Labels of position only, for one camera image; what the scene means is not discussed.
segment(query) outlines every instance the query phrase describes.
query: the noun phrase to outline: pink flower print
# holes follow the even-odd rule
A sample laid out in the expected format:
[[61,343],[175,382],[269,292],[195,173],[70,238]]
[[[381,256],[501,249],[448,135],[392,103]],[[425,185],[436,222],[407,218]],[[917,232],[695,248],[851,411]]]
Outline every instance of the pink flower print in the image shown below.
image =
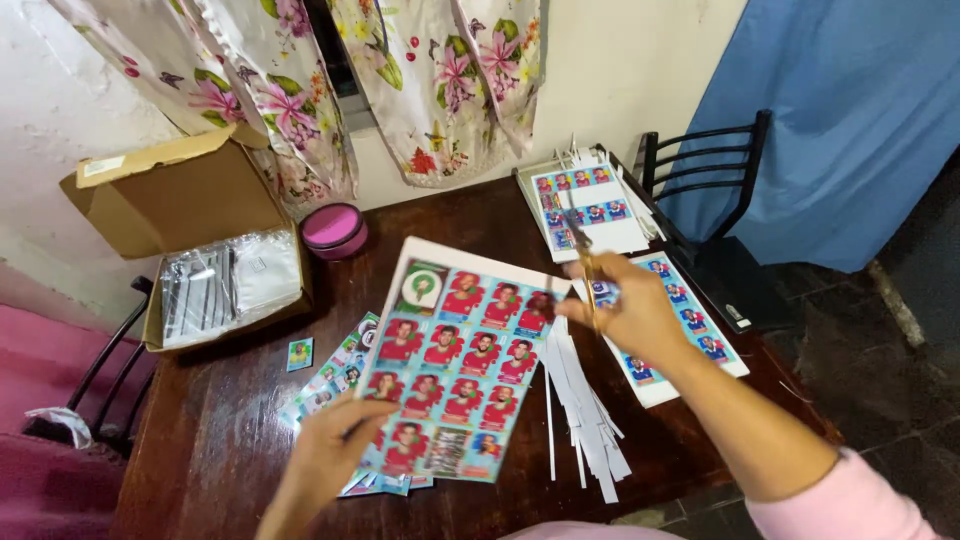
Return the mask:
[[288,96],[283,88],[277,83],[271,83],[269,89],[260,93],[267,94],[266,102],[258,105],[257,108],[266,112],[276,112],[276,128],[280,133],[294,144],[299,150],[303,150],[306,140],[319,136],[319,132],[310,128],[310,125],[316,120],[309,114],[306,114],[300,108],[306,102],[306,92],[300,92],[295,96]]
[[312,32],[306,8],[300,0],[276,0],[276,12],[280,15],[280,28],[290,30],[294,37],[304,37]]
[[493,47],[480,45],[480,49],[484,51],[480,55],[480,62],[491,80],[496,101],[503,101],[506,91],[516,88],[516,84],[519,83],[519,79],[514,77],[519,66],[516,61],[510,60],[510,56],[514,54],[519,44],[519,37],[507,43],[501,31],[493,33]]
[[197,82],[197,86],[200,87],[201,93],[190,92],[190,95],[199,97],[202,101],[200,103],[191,103],[189,104],[190,107],[214,110],[220,113],[220,117],[228,124],[244,118],[244,113],[240,109],[240,103],[237,101],[237,98],[233,96],[233,92],[220,91],[220,88],[209,79]]
[[434,80],[434,84],[446,83],[444,89],[444,99],[446,106],[451,112],[460,110],[460,104],[473,98],[474,94],[468,91],[468,87],[473,85],[473,81],[464,75],[464,70],[469,65],[469,55],[456,57],[452,46],[446,47],[444,53],[443,71]]

